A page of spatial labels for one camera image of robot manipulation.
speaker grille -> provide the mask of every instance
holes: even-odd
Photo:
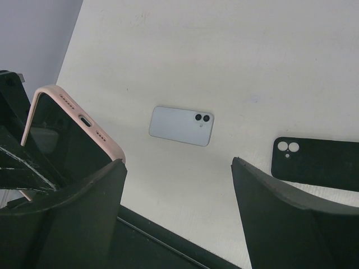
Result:
[[[71,104],[65,97],[63,97],[62,94],[60,94],[60,97],[61,97],[62,100],[65,101],[65,103],[66,103],[70,108],[75,109],[75,106],[74,106],[73,104]]]
[[[104,136],[103,136],[99,131],[96,131],[96,134],[97,134],[104,142],[106,142],[106,138],[104,138]]]

phone screen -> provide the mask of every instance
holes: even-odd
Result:
[[[111,162],[101,147],[45,93],[38,98],[29,135],[70,182],[86,178]]]

black phone case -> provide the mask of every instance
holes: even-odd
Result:
[[[279,150],[282,141],[298,143],[299,150]],[[279,137],[273,145],[271,173],[290,182],[359,191],[359,143]]]

dual camera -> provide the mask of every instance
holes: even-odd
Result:
[[[197,114],[195,118],[196,118],[196,120],[201,120],[201,119],[202,119],[202,115],[201,115],[201,114]],[[209,120],[210,120],[210,117],[209,117],[208,115],[204,115],[204,116],[203,116],[203,121],[204,121],[204,122],[208,122]]]

phone case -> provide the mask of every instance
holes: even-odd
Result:
[[[299,147],[293,151],[295,143]],[[279,137],[273,145],[271,174],[290,182],[357,192],[359,143]]]
[[[57,85],[48,85],[36,90],[33,102],[31,103],[29,116],[26,121],[24,135],[22,136],[22,146],[25,145],[38,98],[42,93],[50,96],[81,127],[81,129],[83,129],[103,149],[111,160],[121,159],[123,163],[126,162],[125,154],[120,146],[113,141],[97,123],[95,123],[95,121],[69,96],[69,94],[64,91],[63,88]],[[80,119],[81,117],[85,117],[91,126],[86,126]]]
[[[204,121],[205,116],[209,117],[207,122]],[[209,144],[213,123],[214,116],[211,113],[156,106],[152,113],[149,134],[205,147]]]

